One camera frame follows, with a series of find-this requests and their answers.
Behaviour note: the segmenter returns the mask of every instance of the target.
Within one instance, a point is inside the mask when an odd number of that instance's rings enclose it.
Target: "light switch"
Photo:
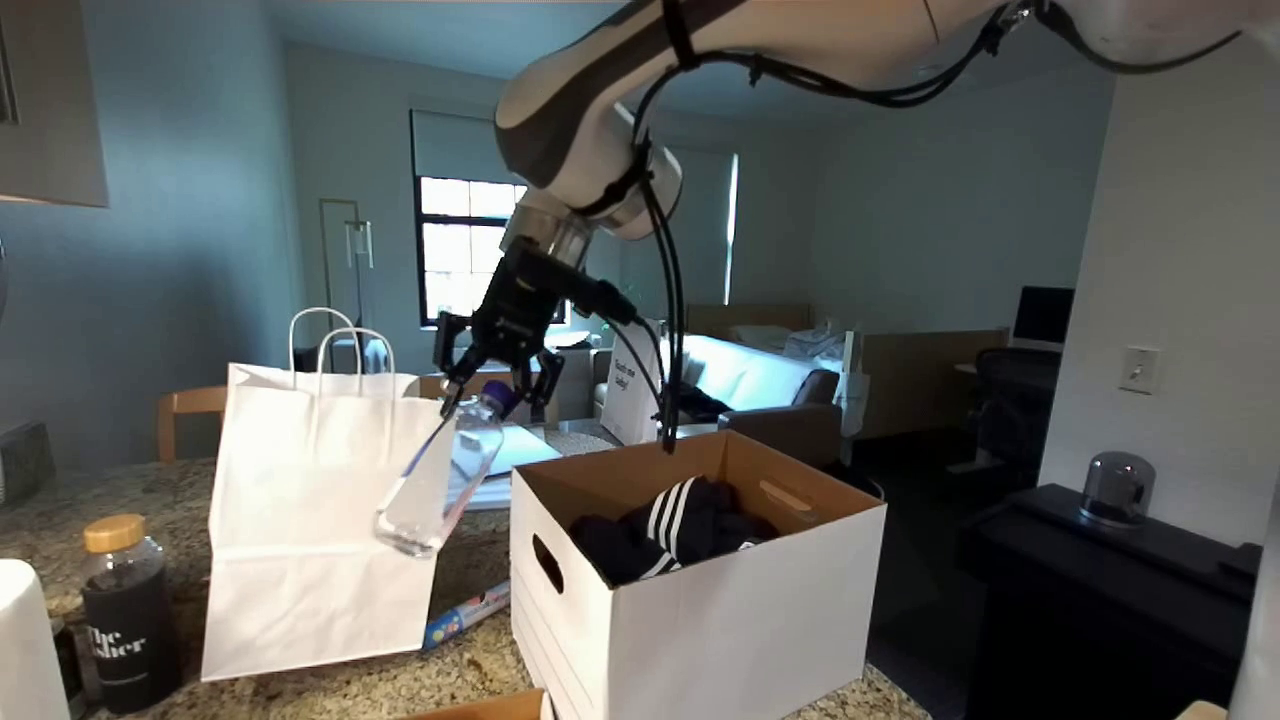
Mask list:
[[[1159,349],[1122,349],[1121,390],[1137,395],[1155,395],[1159,390]]]

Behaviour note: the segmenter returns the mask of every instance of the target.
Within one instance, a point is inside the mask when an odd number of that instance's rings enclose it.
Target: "kitchen counter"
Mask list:
[[[211,466],[134,466],[93,478],[64,478],[40,487],[16,508],[0,508],[0,555],[20,555],[40,572],[46,616],[56,628],[72,628],[80,616],[80,530],[109,511],[145,511],[148,531],[167,547],[177,565],[179,606],[189,610],[189,635],[198,643],[202,596],[206,596],[206,515]],[[470,511],[436,568],[431,610],[446,610],[507,575],[503,511]],[[306,673],[270,673],[250,681],[193,681],[148,709],[145,717],[415,717],[431,709],[512,695],[533,687],[507,611],[475,624],[460,642],[431,647],[427,658],[385,658],[361,663],[332,663]],[[833,695],[796,713],[817,717],[893,717],[913,720],[925,709],[899,693],[879,667],[866,663],[862,681],[835,687]]]

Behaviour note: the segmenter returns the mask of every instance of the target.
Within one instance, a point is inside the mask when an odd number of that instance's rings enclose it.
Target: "cardboard box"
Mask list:
[[[565,520],[623,515],[696,472],[782,538],[608,587]],[[862,673],[879,538],[879,499],[736,432],[522,466],[512,631],[567,720],[776,720]]]

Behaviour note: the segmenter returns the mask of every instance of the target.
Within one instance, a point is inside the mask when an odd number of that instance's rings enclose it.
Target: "robotic arm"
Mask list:
[[[591,228],[651,233],[651,205],[673,214],[681,165],[669,148],[634,151],[641,91],[713,61],[748,66],[829,96],[907,110],[944,91],[977,53],[996,53],[1022,17],[1044,19],[1087,61],[1117,74],[1176,70],[1228,45],[1236,28],[1276,19],[1280,0],[632,0],[575,45],[512,81],[496,110],[496,141],[529,192],[503,233],[503,262],[470,319],[444,319],[436,366],[460,390],[482,362],[516,374],[516,395],[539,395],[533,362],[559,301],[615,325],[634,308],[578,271]],[[899,90],[961,35],[968,53]]]

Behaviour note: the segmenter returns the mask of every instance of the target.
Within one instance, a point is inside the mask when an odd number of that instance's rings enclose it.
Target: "jar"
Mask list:
[[[109,713],[148,709],[179,681],[167,551],[148,538],[148,525],[134,511],[93,520],[82,530],[82,551],[82,628],[98,706]]]

